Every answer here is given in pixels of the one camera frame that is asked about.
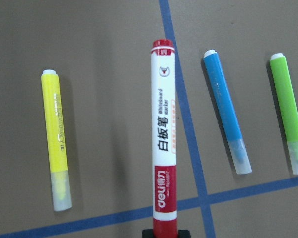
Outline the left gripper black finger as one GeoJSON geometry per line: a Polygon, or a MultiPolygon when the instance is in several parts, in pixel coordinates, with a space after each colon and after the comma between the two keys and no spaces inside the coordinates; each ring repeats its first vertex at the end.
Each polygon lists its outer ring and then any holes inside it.
{"type": "Polygon", "coordinates": [[[153,229],[142,230],[141,238],[191,238],[188,230],[178,230],[175,233],[160,233],[156,234],[153,229]]]}

